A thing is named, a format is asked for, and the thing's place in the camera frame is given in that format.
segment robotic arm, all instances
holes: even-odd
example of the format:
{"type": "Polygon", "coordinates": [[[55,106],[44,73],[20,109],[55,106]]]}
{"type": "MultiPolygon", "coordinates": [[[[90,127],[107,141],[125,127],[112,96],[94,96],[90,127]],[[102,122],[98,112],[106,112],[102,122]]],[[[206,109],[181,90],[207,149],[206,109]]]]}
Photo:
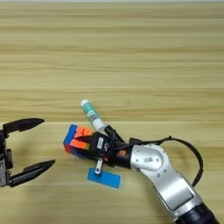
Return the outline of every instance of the robotic arm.
{"type": "Polygon", "coordinates": [[[80,158],[97,161],[94,175],[99,178],[102,175],[103,164],[138,169],[153,184],[158,197],[177,224],[219,223],[193,188],[200,181],[203,172],[203,160],[193,145],[171,136],[158,141],[131,138],[129,143],[125,143],[110,126],[106,127],[105,132],[107,136],[100,132],[88,136],[80,133],[71,135],[70,132],[67,137],[74,136],[74,140],[69,150],[65,145],[66,151],[80,158]],[[181,173],[172,168],[167,153],[159,146],[164,141],[171,140],[187,146],[199,160],[199,172],[192,185],[181,173]],[[89,147],[82,148],[81,144],[75,145],[80,142],[89,147]]]}
{"type": "Polygon", "coordinates": [[[6,139],[14,131],[24,131],[34,128],[43,123],[44,120],[38,118],[22,119],[15,122],[9,122],[3,125],[0,130],[0,186],[18,186],[27,181],[35,179],[43,172],[47,171],[55,160],[50,160],[25,167],[24,170],[16,175],[11,175],[13,168],[12,153],[7,149],[6,139]]]}
{"type": "Polygon", "coordinates": [[[176,223],[218,223],[191,184],[172,168],[166,152],[158,145],[135,145],[130,165],[150,179],[176,223]]]}

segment blue base plate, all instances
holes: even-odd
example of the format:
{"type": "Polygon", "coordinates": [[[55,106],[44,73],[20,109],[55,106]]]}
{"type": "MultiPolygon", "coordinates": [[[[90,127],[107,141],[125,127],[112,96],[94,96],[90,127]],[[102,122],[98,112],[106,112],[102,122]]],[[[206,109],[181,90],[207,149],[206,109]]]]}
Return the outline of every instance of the blue base plate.
{"type": "Polygon", "coordinates": [[[121,184],[121,176],[107,171],[101,171],[101,175],[97,175],[95,168],[89,168],[87,179],[114,188],[119,188],[121,184]]]}

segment black cable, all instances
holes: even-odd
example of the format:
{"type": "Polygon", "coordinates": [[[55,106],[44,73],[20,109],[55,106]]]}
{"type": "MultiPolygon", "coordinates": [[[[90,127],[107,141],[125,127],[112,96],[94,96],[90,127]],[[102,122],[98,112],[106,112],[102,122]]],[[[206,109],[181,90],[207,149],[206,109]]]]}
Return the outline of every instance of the black cable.
{"type": "Polygon", "coordinates": [[[124,149],[127,149],[129,147],[133,147],[135,144],[139,144],[139,145],[140,144],[143,144],[143,145],[146,145],[146,144],[157,144],[157,145],[160,145],[160,144],[162,144],[163,142],[166,142],[166,141],[176,141],[176,142],[179,142],[179,143],[185,145],[188,149],[190,149],[193,152],[195,157],[198,159],[199,171],[198,171],[194,181],[192,182],[192,186],[196,186],[200,182],[200,179],[202,177],[202,174],[203,174],[203,171],[204,171],[204,163],[203,163],[203,159],[202,159],[199,151],[191,143],[188,143],[185,140],[178,139],[178,138],[175,138],[175,137],[172,137],[172,136],[168,136],[166,138],[163,138],[163,139],[160,139],[160,140],[156,140],[156,141],[141,141],[141,140],[139,140],[136,143],[126,144],[124,146],[116,148],[115,150],[116,151],[124,150],[124,149]]]}

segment white bottle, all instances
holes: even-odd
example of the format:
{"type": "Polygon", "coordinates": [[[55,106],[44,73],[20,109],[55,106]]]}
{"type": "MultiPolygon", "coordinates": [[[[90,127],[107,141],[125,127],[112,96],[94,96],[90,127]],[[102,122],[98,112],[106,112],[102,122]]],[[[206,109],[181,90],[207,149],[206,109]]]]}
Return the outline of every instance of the white bottle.
{"type": "Polygon", "coordinates": [[[99,114],[95,110],[94,106],[88,99],[84,99],[80,103],[84,113],[86,114],[88,120],[92,123],[96,131],[103,131],[106,127],[99,114]]]}

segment orange block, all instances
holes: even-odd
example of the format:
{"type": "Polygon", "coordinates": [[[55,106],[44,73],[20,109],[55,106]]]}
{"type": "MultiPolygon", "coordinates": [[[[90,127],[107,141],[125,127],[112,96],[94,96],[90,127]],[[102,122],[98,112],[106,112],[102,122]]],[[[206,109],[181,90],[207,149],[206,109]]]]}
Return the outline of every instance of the orange block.
{"type": "Polygon", "coordinates": [[[73,139],[72,142],[70,143],[71,146],[75,147],[75,148],[80,148],[80,149],[83,149],[85,150],[86,149],[86,146],[87,144],[86,143],[83,143],[81,141],[78,141],[78,140],[75,140],[73,139]]]}
{"type": "Polygon", "coordinates": [[[75,133],[74,138],[76,138],[76,137],[82,137],[82,134],[81,133],[75,133]]]}
{"type": "Polygon", "coordinates": [[[82,134],[83,131],[84,131],[84,129],[85,129],[84,127],[82,127],[82,126],[78,126],[77,129],[76,129],[76,132],[82,134]]]}
{"type": "Polygon", "coordinates": [[[83,132],[83,136],[91,136],[93,131],[91,129],[85,128],[83,132]]]}

